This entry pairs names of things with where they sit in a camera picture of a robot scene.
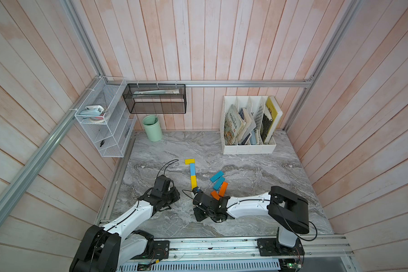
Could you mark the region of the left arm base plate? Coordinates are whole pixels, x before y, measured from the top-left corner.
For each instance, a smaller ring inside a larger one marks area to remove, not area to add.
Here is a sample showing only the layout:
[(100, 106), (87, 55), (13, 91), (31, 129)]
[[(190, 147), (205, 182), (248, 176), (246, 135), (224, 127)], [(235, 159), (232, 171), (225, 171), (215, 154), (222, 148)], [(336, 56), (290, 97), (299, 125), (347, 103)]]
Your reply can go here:
[(163, 260), (169, 258), (170, 241), (169, 240), (146, 240), (139, 239), (127, 245), (121, 250), (129, 260)]

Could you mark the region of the long yellow block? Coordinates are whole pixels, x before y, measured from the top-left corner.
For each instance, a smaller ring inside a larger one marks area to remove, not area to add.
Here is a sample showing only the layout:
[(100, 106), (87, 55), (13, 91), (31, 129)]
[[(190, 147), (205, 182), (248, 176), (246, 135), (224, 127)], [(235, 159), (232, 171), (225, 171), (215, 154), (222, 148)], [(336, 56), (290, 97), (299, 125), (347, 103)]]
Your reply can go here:
[(191, 177), (190, 177), (190, 181), (191, 181), (191, 189), (192, 189), (192, 190), (193, 190), (194, 188), (197, 188), (197, 187), (198, 187), (196, 176), (191, 176)]

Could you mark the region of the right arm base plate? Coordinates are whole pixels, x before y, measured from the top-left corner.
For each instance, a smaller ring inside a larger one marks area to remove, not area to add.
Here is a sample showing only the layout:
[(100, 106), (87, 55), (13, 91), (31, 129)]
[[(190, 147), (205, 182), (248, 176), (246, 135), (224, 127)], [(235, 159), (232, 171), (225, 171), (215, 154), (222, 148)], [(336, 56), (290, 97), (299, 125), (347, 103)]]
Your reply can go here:
[(257, 239), (257, 247), (262, 257), (305, 255), (303, 245), (299, 238), (297, 238), (295, 246), (291, 248), (281, 245), (277, 238)]

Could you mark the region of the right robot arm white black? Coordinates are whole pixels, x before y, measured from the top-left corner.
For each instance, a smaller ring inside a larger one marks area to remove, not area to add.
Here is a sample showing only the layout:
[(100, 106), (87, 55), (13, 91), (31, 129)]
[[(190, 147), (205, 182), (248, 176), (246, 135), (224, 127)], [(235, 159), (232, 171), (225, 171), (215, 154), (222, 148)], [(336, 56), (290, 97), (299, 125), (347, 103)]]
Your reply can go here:
[(286, 248), (295, 247), (300, 235), (309, 233), (308, 201), (282, 187), (273, 186), (267, 193), (249, 197), (214, 198), (198, 187), (192, 193), (198, 222), (206, 218), (215, 223), (244, 216), (272, 218), (280, 225), (277, 243)]

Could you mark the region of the light blue block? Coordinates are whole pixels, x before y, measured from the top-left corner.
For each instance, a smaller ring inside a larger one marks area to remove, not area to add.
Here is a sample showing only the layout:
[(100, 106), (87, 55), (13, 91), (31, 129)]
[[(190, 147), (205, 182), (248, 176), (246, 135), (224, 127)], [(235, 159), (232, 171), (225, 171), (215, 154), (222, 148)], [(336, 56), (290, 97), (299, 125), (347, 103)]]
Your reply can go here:
[(196, 166), (194, 163), (190, 163), (190, 175), (191, 176), (196, 176)]

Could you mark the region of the short yellow block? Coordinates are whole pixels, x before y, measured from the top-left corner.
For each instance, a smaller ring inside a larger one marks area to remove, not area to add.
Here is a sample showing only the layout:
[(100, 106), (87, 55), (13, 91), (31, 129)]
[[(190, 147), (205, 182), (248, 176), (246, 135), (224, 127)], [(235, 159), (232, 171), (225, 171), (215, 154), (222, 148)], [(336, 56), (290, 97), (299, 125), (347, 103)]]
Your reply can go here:
[(185, 160), (185, 164), (186, 164), (186, 165), (195, 164), (195, 160), (194, 160), (194, 159), (186, 159), (186, 160)]

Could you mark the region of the orange block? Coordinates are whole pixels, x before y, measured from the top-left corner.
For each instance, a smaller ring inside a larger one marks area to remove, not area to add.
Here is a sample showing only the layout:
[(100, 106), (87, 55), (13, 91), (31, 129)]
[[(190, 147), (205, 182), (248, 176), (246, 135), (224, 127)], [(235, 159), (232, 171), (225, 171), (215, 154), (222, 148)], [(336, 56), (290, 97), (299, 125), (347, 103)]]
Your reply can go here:
[(215, 190), (213, 190), (212, 192), (211, 192), (211, 196), (213, 197), (213, 198), (215, 198), (216, 200), (220, 200), (220, 195), (215, 191)]
[(224, 182), (222, 183), (220, 189), (219, 189), (219, 192), (218, 192), (218, 195), (219, 195), (220, 197), (224, 197), (224, 195), (225, 195), (225, 193), (226, 193), (226, 190), (227, 190), (227, 187), (228, 187), (228, 183), (224, 181)]

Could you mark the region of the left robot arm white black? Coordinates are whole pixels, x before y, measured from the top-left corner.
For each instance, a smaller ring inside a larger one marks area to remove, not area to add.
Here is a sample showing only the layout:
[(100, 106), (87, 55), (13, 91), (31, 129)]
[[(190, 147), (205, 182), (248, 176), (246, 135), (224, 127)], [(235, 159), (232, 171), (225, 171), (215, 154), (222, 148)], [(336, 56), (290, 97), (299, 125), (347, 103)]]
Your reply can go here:
[(169, 210), (180, 199), (173, 181), (160, 175), (125, 213), (104, 226), (91, 226), (70, 265), (71, 272), (115, 272), (133, 258), (162, 260), (169, 256), (168, 242), (137, 227), (159, 211)]

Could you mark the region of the teal block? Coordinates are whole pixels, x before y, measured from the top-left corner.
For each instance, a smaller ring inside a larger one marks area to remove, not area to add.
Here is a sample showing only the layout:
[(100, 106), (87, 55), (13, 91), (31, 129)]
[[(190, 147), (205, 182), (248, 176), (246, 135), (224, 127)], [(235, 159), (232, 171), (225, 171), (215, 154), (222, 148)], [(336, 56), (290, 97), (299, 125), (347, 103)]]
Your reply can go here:
[(213, 189), (214, 190), (220, 190), (221, 186), (223, 185), (223, 183), (225, 182), (225, 178), (223, 176), (221, 176), (219, 179), (216, 180)]
[(220, 177), (222, 177), (224, 175), (224, 173), (222, 171), (219, 171), (218, 173), (216, 173), (214, 176), (212, 176), (210, 178), (211, 182), (216, 182)]

